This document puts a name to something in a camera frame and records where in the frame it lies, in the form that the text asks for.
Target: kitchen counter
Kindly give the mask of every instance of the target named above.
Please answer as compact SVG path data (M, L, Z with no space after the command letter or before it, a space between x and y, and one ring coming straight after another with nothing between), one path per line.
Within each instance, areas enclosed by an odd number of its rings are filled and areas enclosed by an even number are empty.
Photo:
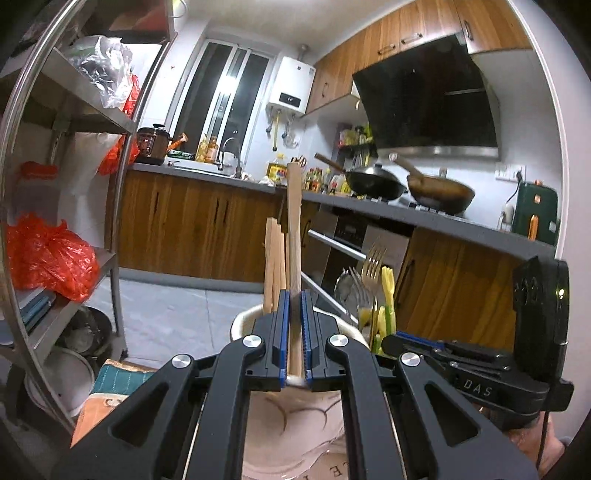
M226 186L269 194L284 194L283 187L269 187L249 181L233 179L199 171L181 170L179 168L134 163L130 170L160 173L187 179L195 179L218 183ZM320 205L334 206L351 210L362 215L387 218L397 222L422 227L444 233L462 240L483 245L499 252L513 255L516 258L529 259L536 255L554 257L555 248L542 242L533 242L526 237L514 233L500 232L482 225L471 223L461 218L441 215L434 212L414 210L403 206L388 205L382 202L357 200L350 197L339 197L312 192L302 192L302 199Z

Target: blue gripper pad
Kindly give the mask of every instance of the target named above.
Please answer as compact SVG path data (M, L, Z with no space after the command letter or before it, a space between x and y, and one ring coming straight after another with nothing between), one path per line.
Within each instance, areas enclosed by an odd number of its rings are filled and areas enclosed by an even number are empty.
M314 307L310 293L301 293L301 343L304 351L304 377L308 386L312 386L312 346L310 340L310 322L314 321Z
M283 388L285 387L285 381L287 379L287 335L289 332L290 321L290 293L287 290L281 290L279 294L279 305L276 315L277 320L275 323L276 328L273 345L274 347L276 345L279 346L279 379L281 388Z

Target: green appliance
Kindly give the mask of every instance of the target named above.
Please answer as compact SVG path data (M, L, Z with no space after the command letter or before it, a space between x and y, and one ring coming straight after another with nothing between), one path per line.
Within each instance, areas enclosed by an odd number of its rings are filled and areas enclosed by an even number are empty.
M555 245L558 195L542 182L524 183L519 187L512 231L530 240Z

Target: window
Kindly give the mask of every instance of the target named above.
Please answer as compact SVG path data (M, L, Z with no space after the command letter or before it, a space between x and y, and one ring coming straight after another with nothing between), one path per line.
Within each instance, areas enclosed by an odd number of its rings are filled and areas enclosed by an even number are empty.
M177 107L174 136L189 137L183 149L195 152L203 135L217 137L220 149L232 137L243 146L260 98L270 58L237 44L207 40L193 78Z

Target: electrical outlet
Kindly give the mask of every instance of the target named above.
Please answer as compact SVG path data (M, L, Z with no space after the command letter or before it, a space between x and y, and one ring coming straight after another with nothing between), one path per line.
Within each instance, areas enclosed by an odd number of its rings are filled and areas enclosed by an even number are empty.
M497 180L513 181L517 180L517 172L521 172L523 181L525 181L525 165L515 165L507 163L497 163L495 168L495 178Z

